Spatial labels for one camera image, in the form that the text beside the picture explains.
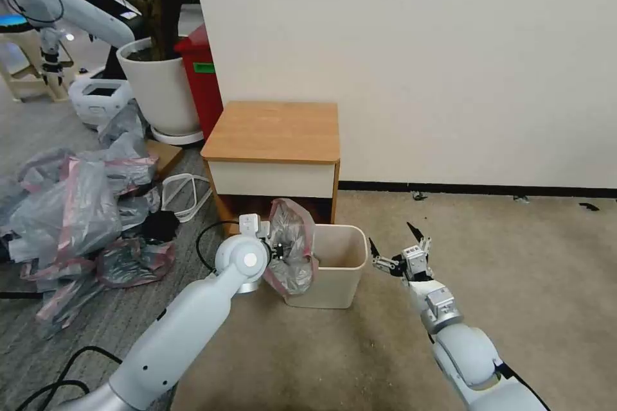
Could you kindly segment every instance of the white plastic basket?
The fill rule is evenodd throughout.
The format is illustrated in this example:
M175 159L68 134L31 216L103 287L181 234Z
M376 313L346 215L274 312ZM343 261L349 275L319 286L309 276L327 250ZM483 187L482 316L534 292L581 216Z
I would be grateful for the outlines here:
M366 236L351 225L316 225L313 253L319 270L310 289L285 303L303 308L349 308L368 259Z

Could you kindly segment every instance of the white cable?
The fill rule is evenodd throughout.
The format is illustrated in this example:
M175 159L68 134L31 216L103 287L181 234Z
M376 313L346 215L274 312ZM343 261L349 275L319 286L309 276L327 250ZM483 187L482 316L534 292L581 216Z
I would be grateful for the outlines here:
M177 180L181 180L180 185L177 188L173 189L171 193L169 193L168 186ZM204 194L203 197L198 201L197 186L195 185L195 180L205 181L208 184L210 183L207 178L193 175L192 173L179 173L178 175L172 175L171 177L167 177L165 180L163 180L163 191L161 193L161 210L168 210L167 206L169 205L169 203L178 195L178 193L185 187L187 183L192 183L193 205L183 211L174 212L180 223L186 223L190 221L212 194L212 189L208 188L206 194Z

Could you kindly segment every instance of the green label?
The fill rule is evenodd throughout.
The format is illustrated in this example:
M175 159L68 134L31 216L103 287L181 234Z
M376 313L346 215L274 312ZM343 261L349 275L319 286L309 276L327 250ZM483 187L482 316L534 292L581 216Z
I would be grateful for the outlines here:
M214 63L193 63L193 70L197 74L214 74Z

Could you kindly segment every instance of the black baseboard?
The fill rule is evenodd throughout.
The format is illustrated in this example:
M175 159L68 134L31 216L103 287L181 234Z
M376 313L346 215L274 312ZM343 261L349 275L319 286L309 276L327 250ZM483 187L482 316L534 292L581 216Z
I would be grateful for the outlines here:
M390 191L396 193L422 191L423 193L482 194L504 196L558 196L612 199L617 198L617 189L614 188L563 188L558 186L497 186L442 183L339 181L339 189L352 191Z

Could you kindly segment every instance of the red trash can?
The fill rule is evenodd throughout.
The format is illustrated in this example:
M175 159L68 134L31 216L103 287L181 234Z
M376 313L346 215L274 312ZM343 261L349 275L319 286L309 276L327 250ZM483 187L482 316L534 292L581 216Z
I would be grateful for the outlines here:
M214 71L214 62L206 25L202 24L174 47L182 55L184 70L193 94L204 139L207 140L223 112L219 83Z

